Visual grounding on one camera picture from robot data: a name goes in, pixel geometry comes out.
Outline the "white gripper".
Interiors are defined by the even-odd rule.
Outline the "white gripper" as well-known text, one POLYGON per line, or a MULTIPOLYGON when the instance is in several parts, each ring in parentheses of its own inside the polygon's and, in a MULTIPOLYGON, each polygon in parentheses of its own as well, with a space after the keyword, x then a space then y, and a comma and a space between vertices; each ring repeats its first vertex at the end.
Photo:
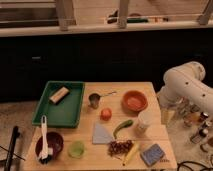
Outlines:
POLYGON ((161 123, 167 125, 175 114, 177 106, 182 102, 182 97, 170 90, 168 87, 162 87, 157 94, 161 110, 161 123))

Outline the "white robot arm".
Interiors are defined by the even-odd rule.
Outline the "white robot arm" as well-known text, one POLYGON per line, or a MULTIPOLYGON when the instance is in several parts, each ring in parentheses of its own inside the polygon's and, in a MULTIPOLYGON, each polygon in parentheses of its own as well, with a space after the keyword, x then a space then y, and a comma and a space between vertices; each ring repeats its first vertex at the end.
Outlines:
POLYGON ((163 124, 167 125, 175 114, 189 114, 192 105, 213 116, 213 88, 202 82, 205 75, 204 66, 196 61, 164 73, 164 85, 157 93, 163 124))

